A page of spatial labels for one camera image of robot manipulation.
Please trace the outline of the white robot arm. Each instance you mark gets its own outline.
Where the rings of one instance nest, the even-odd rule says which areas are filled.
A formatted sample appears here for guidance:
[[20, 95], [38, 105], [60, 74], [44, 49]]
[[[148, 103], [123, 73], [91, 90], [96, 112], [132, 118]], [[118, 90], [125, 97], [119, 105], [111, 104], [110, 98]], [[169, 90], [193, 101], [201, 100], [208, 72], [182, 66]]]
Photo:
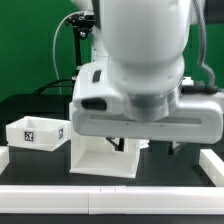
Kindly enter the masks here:
[[214, 144], [224, 93], [184, 82], [191, 25], [205, 0], [92, 0], [104, 57], [81, 67], [72, 121], [84, 136]]

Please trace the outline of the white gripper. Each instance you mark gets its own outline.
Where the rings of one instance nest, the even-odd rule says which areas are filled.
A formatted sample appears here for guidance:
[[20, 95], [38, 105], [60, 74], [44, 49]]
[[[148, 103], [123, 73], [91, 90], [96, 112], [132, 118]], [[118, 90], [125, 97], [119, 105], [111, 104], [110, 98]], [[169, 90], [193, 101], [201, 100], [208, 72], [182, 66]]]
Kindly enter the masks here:
[[[129, 68], [109, 63], [81, 67], [73, 93], [74, 131], [107, 137], [117, 152], [124, 139], [213, 144], [224, 133], [224, 94], [183, 94], [182, 78], [171, 70]], [[116, 143], [113, 138], [120, 138]]]

